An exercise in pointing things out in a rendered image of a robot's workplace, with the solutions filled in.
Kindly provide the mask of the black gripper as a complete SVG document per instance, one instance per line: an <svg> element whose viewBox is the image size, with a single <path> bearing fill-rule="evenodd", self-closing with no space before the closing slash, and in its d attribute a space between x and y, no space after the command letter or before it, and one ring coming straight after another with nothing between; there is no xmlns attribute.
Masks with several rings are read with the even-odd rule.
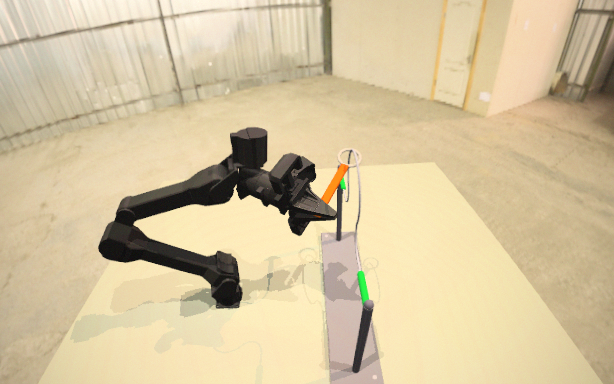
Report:
<svg viewBox="0 0 614 384"><path fill-rule="evenodd" d="M263 206L270 204L278 208L282 215L289 210L288 225L291 232L299 237L310 222L334 221L337 218L337 211L312 191L308 178L301 180L296 176L293 179L291 171L302 167L300 155L284 154L270 172L260 175L254 188L254 195Z"/></svg>

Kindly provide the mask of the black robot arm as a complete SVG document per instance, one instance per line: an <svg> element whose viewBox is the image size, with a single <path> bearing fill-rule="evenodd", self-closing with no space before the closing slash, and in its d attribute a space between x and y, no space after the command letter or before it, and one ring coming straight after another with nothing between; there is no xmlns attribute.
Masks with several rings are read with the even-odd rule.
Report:
<svg viewBox="0 0 614 384"><path fill-rule="evenodd" d="M231 253L217 251L206 256L164 244L146 236L134 226L134 221L187 205L225 204L233 196L235 186L240 200L249 195L256 198L255 184L267 172L261 169L267 161L267 139L268 131L263 128L243 128L230 134L233 153L219 164L188 180L122 198L115 220L108 223L99 242L102 257L124 263L141 260L199 275L211 284L217 309L239 308L243 288L237 260Z"/></svg>

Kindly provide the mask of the orange handle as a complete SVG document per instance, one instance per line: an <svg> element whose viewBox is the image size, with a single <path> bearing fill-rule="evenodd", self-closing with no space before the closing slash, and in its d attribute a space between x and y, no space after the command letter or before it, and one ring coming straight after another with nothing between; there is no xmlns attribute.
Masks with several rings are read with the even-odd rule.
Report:
<svg viewBox="0 0 614 384"><path fill-rule="evenodd" d="M343 152L345 151L350 151L351 148L345 148L343 150L341 150L338 154L338 162L341 164L340 168L338 169L337 173L335 174L334 178L332 179L330 185L328 186L327 190L325 191L324 195L322 196L322 200L324 202L326 202L327 204L330 202L332 196L334 195L336 189L338 188L341 180L343 179L345 173L347 172L348 168L354 168L357 166L357 163L355 164L351 164L348 165L346 163L344 163L341 160L341 155ZM358 155L358 165L360 164L362 158L361 158L361 154L355 150L355 153Z"/></svg>

